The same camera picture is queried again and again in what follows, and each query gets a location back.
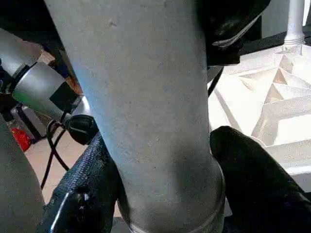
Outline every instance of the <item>white surface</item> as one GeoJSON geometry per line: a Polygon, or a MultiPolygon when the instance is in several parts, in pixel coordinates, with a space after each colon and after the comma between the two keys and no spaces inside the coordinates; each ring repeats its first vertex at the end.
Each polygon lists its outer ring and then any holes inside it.
{"type": "Polygon", "coordinates": [[[229,125],[260,140],[309,192],[310,58],[305,45],[302,55],[277,47],[243,56],[239,65],[225,68],[208,104],[212,130],[229,125]]]}

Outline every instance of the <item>gray metal tube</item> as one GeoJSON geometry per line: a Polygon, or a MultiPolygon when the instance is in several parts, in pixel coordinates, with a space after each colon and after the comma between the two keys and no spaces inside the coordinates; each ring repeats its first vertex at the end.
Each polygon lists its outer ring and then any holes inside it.
{"type": "Polygon", "coordinates": [[[10,76],[20,72],[25,65],[32,66],[36,62],[19,40],[0,28],[0,65],[10,76]]]}
{"type": "Polygon", "coordinates": [[[221,232],[195,1],[45,2],[119,169],[132,231],[221,232]]]}
{"type": "Polygon", "coordinates": [[[35,232],[43,205],[35,172],[0,115],[0,232],[35,232]]]}
{"type": "Polygon", "coordinates": [[[12,97],[53,120],[60,121],[64,111],[59,109],[50,97],[65,82],[64,78],[43,62],[35,64],[17,83],[12,97]]]}

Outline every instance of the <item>black cord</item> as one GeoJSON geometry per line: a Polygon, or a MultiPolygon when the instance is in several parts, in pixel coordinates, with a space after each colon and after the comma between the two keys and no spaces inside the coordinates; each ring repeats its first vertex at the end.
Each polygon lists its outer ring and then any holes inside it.
{"type": "Polygon", "coordinates": [[[222,69],[218,72],[218,74],[217,74],[216,77],[213,79],[212,83],[210,84],[209,89],[208,89],[208,91],[207,91],[207,96],[208,96],[208,97],[212,94],[213,90],[215,89],[215,87],[216,87],[216,85],[217,85],[217,83],[218,83],[218,81],[219,81],[219,79],[220,79],[220,76],[221,76],[222,73],[223,73],[223,70],[224,70],[224,68],[222,67],[222,69]]]}
{"type": "Polygon", "coordinates": [[[61,133],[58,135],[58,137],[55,140],[55,143],[52,142],[52,137],[53,137],[53,133],[52,133],[52,126],[54,126],[55,124],[58,124],[55,120],[52,120],[48,126],[47,126],[47,139],[51,148],[51,152],[50,152],[50,156],[49,156],[49,160],[48,160],[48,164],[44,173],[44,177],[42,179],[42,183],[41,183],[41,189],[44,188],[44,185],[47,181],[50,169],[51,169],[51,165],[52,165],[52,160],[53,160],[53,156],[55,155],[56,159],[58,160],[58,162],[62,165],[62,167],[68,171],[69,167],[65,164],[65,162],[61,159],[61,157],[59,156],[58,152],[56,151],[56,146],[59,142],[59,140],[61,139],[61,137],[64,135],[64,133],[66,132],[66,129],[63,128],[63,130],[61,131],[61,133]]]}
{"type": "Polygon", "coordinates": [[[52,126],[50,126],[50,130],[47,131],[47,139],[48,139],[48,142],[49,142],[49,145],[50,145],[50,148],[52,149],[52,152],[54,154],[54,156],[56,157],[56,159],[58,160],[58,162],[60,163],[60,165],[66,170],[68,171],[69,170],[69,167],[65,164],[65,162],[62,160],[62,158],[59,156],[58,152],[56,151],[56,143],[53,144],[52,142],[52,133],[51,133],[51,128],[52,126]]]}

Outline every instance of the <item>metal pole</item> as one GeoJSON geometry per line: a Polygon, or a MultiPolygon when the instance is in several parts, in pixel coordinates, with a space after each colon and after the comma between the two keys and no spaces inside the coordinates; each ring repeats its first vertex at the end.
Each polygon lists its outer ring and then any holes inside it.
{"type": "Polygon", "coordinates": [[[119,169],[132,232],[221,232],[195,1],[45,2],[119,169]]]}
{"type": "Polygon", "coordinates": [[[302,45],[305,35],[302,32],[305,0],[289,0],[287,34],[284,47],[302,45]]]}
{"type": "Polygon", "coordinates": [[[0,115],[0,232],[35,232],[43,205],[36,174],[0,115]]]}

